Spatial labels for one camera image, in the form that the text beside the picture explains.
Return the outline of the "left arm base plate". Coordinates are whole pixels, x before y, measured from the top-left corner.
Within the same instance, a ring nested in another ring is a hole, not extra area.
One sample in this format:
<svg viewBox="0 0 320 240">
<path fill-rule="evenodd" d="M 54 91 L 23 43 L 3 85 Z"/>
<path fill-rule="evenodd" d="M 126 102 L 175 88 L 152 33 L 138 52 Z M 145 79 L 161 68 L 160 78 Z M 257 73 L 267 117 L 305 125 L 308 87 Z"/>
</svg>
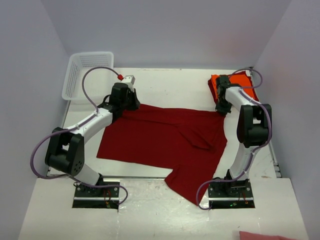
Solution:
<svg viewBox="0 0 320 240">
<path fill-rule="evenodd" d="M 108 186 L 106 188 L 92 188 L 84 186 L 78 182 L 75 187 L 72 208 L 74 209 L 119 209 L 120 188 L 118 179 L 104 179 L 99 182 L 100 185 Z"/>
</svg>

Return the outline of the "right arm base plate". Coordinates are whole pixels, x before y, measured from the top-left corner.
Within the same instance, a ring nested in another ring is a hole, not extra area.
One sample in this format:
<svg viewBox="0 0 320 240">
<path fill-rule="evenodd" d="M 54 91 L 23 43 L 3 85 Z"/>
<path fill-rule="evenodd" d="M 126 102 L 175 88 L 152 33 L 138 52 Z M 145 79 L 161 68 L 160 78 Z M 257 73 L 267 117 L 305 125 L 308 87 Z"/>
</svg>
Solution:
<svg viewBox="0 0 320 240">
<path fill-rule="evenodd" d="M 234 182 L 212 182 L 208 187 L 209 209 L 254 209 L 249 179 Z"/>
</svg>

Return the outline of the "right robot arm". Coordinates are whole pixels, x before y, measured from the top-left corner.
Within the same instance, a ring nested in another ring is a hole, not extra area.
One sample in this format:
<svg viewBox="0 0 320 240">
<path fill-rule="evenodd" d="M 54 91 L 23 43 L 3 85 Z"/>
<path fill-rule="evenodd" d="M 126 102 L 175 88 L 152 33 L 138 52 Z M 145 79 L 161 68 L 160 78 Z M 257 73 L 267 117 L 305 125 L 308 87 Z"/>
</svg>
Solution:
<svg viewBox="0 0 320 240">
<path fill-rule="evenodd" d="M 227 75 L 219 75 L 216 82 L 215 111 L 226 116 L 234 107 L 238 113 L 236 136 L 239 147 L 235 160 L 220 181 L 227 196 L 241 191 L 239 182 L 249 179 L 249 171 L 256 154 L 272 138 L 272 108 L 249 96 L 238 83 L 231 83 Z"/>
</svg>

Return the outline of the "white plastic basket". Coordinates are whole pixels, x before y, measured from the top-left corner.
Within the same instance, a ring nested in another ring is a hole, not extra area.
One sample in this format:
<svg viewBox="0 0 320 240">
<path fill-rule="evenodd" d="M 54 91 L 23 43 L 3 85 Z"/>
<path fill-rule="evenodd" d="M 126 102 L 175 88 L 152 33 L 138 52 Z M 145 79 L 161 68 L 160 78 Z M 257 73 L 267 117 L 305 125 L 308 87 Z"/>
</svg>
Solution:
<svg viewBox="0 0 320 240">
<path fill-rule="evenodd" d="M 114 67 L 114 54 L 110 51 L 80 52 L 70 56 L 62 98 L 75 104 L 87 104 L 89 101 L 82 90 L 84 74 L 94 67 Z M 112 85 L 117 82 L 117 76 L 106 69 L 96 69 L 85 78 L 85 91 L 96 104 L 111 93 Z"/>
</svg>

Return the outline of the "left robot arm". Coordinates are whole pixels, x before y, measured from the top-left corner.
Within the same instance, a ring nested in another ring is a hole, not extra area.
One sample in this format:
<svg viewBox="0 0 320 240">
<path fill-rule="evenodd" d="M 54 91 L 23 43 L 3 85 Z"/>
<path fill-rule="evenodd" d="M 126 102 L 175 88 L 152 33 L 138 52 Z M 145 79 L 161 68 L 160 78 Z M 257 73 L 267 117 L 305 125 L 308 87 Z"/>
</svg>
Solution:
<svg viewBox="0 0 320 240">
<path fill-rule="evenodd" d="M 117 121 L 123 112 L 140 107 L 131 76 L 113 85 L 108 102 L 98 105 L 97 111 L 82 122 L 66 129 L 57 127 L 50 137 L 45 164 L 73 177 L 86 185 L 86 190 L 97 197 L 103 193 L 101 175 L 85 164 L 85 144 L 102 129 Z"/>
</svg>

